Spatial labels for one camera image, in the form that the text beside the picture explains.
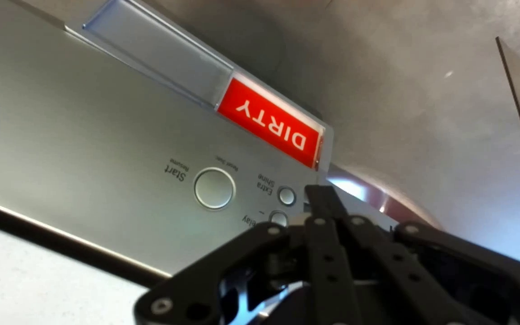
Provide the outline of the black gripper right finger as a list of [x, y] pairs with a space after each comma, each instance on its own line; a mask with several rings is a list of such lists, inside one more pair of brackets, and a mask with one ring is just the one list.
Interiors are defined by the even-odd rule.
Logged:
[[434, 325], [469, 325], [507, 312], [520, 325], [520, 261], [424, 223], [382, 234], [364, 216], [348, 216], [335, 191], [308, 185], [313, 212], [332, 216]]

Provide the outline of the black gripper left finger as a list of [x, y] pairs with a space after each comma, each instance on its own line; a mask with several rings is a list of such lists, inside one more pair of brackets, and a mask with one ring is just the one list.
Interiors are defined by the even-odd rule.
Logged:
[[135, 325], [308, 325], [301, 225], [256, 223], [144, 292]]

